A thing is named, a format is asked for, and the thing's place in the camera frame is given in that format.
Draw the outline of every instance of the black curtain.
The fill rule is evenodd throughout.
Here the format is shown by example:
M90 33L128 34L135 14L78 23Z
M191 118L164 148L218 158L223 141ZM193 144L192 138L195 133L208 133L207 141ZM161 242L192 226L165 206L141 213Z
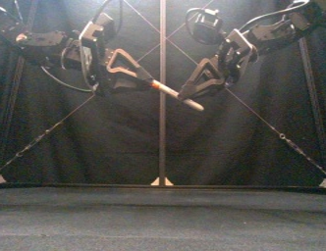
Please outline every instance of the black curtain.
M102 1L39 1L34 32L82 30ZM9 7L7 1L0 6ZM25 19L30 1L19 1ZM290 1L167 1L167 85L179 90L196 62L218 47L199 44L183 26L189 8L220 9L224 30L284 9ZM118 3L106 12L118 22ZM161 76L160 1L129 0L118 36L106 45L129 52L153 77ZM318 98L326 127L326 29L309 36ZM9 48L0 45L0 118L13 82ZM81 73L52 69L77 87ZM90 94L57 84L26 63L0 165L85 102ZM323 174L242 104L322 163L317 124L298 44L250 65L239 83L197 100L193 111L167 97L167 178L181 185L311 185ZM151 184L160 175L160 94L155 90L96 97L2 172L13 182Z

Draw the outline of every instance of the stick with white tip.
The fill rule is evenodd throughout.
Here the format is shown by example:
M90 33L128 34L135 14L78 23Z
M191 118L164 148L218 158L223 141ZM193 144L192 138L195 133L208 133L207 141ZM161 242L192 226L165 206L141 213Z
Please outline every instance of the stick with white tip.
M157 89L159 91L164 92L165 94L168 94L171 97L173 97L175 99L179 99L179 93L171 89L165 84L160 83L159 81L153 81L152 83L152 88ZM195 110L197 111L204 111L204 107L203 105L200 105L197 102L195 102L191 99L185 99L181 101L183 103L185 103L189 107L192 107Z

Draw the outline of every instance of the vertical pole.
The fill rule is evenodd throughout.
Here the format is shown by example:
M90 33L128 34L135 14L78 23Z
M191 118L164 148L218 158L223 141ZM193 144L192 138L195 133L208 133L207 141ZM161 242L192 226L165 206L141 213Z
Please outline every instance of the vertical pole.
M161 0L161 83L165 84L165 11L167 3ZM160 186L165 186L165 94L160 102Z
M34 17L35 17L35 12L37 12L37 8L38 8L38 3L39 3L39 0L31 1L30 15L29 15L27 23L26 23L29 31L33 30L33 23L34 23ZM0 124L2 124L0 125L0 166L2 166L3 158L5 158L5 154L6 154L6 149L7 149L7 140L9 140L9 135L10 135L11 121L13 121L14 110L15 110L15 105L17 105L25 63L26 63L26 60L21 56L18 58L18 62L17 62L14 77L13 77L13 79L6 80L6 84L11 84L11 87L9 89L10 97L9 97L9 101L6 104L6 110L5 110L3 118L2 118L2 122L0 122Z
M302 38L299 40L299 49L301 49L303 66L305 66L305 75L306 75L306 82L307 82L307 88L309 88L309 94L310 94L310 101L311 101L311 106L313 106L315 129L317 129L317 135L318 135L319 147L321 147L321 157L323 161L323 166L326 167L326 129L325 129L323 120L322 120L321 106L319 106L318 95L317 95L314 71L311 67L311 59L309 55L306 38Z

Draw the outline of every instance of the gray floor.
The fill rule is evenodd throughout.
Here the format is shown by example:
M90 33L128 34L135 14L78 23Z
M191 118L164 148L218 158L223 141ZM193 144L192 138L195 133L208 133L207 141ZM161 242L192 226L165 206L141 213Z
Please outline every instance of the gray floor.
M326 195L0 189L0 250L326 250Z

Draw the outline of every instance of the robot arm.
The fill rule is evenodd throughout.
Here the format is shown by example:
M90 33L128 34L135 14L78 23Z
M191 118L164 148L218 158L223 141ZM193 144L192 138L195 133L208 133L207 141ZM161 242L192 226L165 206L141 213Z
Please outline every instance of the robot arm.
M201 61L181 87L181 100L214 93L236 83L248 63L259 56L287 47L319 26L326 26L326 0L294 0L286 10L255 18L228 36L222 30L219 11L192 9L187 17L195 12L199 17L191 35L204 44L219 44L219 53L211 60ZM283 18L275 24L259 24L279 16Z
M179 99L177 92L155 80L122 49L105 48L114 35L114 22L105 13L97 15L80 36L73 34L77 36L73 37L62 31L29 32L0 8L0 38L31 63L82 71L89 88L101 95L105 87L108 92L148 90L152 87ZM184 99L183 103L197 111L204 110L191 99Z

